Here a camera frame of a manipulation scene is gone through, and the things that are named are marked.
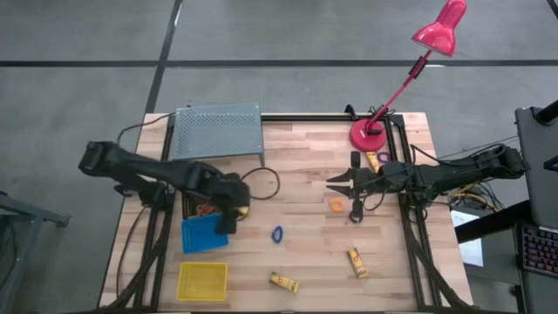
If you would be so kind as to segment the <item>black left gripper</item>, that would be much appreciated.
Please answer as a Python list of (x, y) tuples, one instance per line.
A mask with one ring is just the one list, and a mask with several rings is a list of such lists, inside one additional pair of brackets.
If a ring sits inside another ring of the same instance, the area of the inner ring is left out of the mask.
[(221, 211), (221, 221), (215, 233), (230, 235), (236, 232), (238, 208), (249, 206), (249, 187), (239, 174), (224, 174), (213, 181), (209, 202)]

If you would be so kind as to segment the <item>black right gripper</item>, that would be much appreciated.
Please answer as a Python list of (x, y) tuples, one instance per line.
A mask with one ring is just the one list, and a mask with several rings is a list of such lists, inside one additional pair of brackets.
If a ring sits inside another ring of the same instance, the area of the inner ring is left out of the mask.
[[(327, 182), (353, 182), (353, 187), (327, 185), (326, 188), (331, 189), (346, 197), (353, 197), (357, 201), (361, 201), (362, 208), (365, 210), (376, 210), (384, 202), (384, 197), (389, 191), (389, 187), (384, 183), (380, 176), (368, 167), (361, 167), (362, 154), (358, 151), (352, 151), (350, 154), (350, 165), (347, 171), (338, 176), (327, 179)], [(367, 208), (364, 204), (368, 196), (381, 194), (377, 203), (371, 208)]]

